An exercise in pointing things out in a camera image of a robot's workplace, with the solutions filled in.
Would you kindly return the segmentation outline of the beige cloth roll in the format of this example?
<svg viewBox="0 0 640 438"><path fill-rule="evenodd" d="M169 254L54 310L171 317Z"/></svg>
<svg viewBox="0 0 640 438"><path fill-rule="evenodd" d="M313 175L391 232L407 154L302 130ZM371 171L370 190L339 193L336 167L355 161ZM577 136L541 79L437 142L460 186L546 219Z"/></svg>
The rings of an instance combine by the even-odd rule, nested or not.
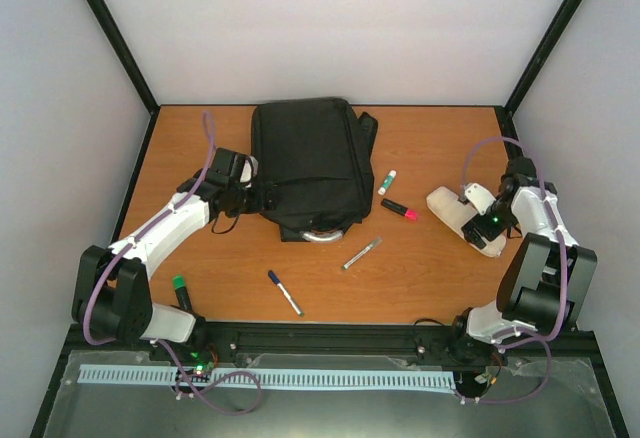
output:
<svg viewBox="0 0 640 438"><path fill-rule="evenodd" d="M477 210L471 204L463 204L457 193L446 187L439 187L426 197L428 209L449 229L451 229L463 242L471 246L480 254L489 257L499 257L505 246L506 237L499 235L492 241L480 237L477 241L468 241L463 233L463 226L478 215Z"/></svg>

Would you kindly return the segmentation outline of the black student backpack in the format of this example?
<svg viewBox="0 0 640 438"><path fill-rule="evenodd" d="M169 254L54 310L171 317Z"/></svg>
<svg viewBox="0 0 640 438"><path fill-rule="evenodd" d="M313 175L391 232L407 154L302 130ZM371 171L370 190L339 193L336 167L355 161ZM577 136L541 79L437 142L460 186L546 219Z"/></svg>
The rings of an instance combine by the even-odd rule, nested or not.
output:
<svg viewBox="0 0 640 438"><path fill-rule="evenodd" d="M275 208L261 216L283 242L301 231L331 232L369 216L375 192L371 163L378 120L335 97L263 103L253 111L251 155L261 185L272 183Z"/></svg>

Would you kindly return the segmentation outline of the white glue stick green cap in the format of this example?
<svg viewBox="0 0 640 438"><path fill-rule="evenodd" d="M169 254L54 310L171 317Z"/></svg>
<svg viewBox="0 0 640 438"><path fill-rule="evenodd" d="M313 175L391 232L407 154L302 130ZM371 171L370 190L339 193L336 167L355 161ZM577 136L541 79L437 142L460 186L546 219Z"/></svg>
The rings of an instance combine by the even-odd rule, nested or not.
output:
<svg viewBox="0 0 640 438"><path fill-rule="evenodd" d="M380 196L384 196L387 191L389 190L389 188L391 187L394 179L397 176L397 171L392 169L388 172L388 174L386 175L385 179L383 180L382 184L380 185L380 187L377 190L377 193Z"/></svg>

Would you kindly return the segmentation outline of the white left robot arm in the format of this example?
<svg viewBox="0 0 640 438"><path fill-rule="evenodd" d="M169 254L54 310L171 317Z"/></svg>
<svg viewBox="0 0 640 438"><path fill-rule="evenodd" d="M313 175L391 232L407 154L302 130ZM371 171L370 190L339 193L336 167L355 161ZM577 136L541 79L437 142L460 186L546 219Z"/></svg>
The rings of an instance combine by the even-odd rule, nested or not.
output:
<svg viewBox="0 0 640 438"><path fill-rule="evenodd" d="M89 344L165 340L186 360L206 353L208 336L197 328L197 315L153 302L149 283L166 258L219 216L237 219L265 210L258 166L253 156L225 148L211 151L205 166L137 230L82 253L72 317Z"/></svg>

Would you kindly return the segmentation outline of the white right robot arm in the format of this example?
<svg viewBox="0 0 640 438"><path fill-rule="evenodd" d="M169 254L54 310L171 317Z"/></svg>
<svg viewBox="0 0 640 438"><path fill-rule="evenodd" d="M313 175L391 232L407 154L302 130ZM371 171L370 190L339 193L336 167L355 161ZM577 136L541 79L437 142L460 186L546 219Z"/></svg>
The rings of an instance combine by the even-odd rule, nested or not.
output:
<svg viewBox="0 0 640 438"><path fill-rule="evenodd" d="M524 342L551 341L575 323L597 256L571 236L558 210L556 188L538 176L531 159L508 161L497 195L478 200L478 188L464 188L463 203L474 210L461 225L464 240L482 252L511 230L522 241L494 302L468 311L465 334L504 348L506 340L520 336Z"/></svg>

